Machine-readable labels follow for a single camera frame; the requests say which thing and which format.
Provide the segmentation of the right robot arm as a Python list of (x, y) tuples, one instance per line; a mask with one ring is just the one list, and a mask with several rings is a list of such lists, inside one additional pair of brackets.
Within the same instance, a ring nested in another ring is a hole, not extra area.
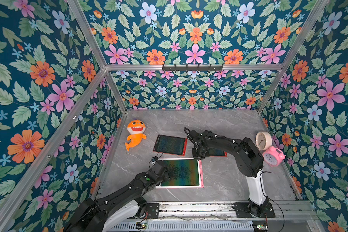
[(250, 138), (231, 139), (209, 130), (198, 133), (184, 128), (187, 139), (193, 143), (192, 156), (203, 160), (210, 157), (210, 150), (220, 150), (235, 158), (238, 170), (246, 177), (249, 190), (248, 212), (259, 217), (266, 211), (269, 198), (264, 191), (264, 158)]

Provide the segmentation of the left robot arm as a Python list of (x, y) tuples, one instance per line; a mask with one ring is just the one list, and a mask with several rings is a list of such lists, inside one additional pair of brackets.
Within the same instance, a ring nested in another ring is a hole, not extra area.
[(158, 160), (146, 172), (137, 174), (126, 186), (100, 198), (88, 198), (75, 210), (65, 232), (107, 232), (125, 219), (142, 216), (147, 207), (143, 196), (168, 181), (168, 167)]

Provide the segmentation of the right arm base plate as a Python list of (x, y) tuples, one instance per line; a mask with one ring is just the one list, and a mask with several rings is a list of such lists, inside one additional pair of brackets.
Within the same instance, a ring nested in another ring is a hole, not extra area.
[(252, 207), (249, 203), (234, 203), (232, 209), (236, 212), (236, 216), (238, 218), (276, 218), (275, 211), (271, 203), (266, 205), (263, 212), (256, 210), (256, 214), (253, 214)]

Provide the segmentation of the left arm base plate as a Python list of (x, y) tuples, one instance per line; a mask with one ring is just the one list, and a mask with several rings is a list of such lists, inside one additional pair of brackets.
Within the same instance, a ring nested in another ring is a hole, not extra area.
[(156, 219), (159, 217), (160, 204), (159, 203), (147, 203), (139, 205), (138, 212), (134, 216), (136, 219)]

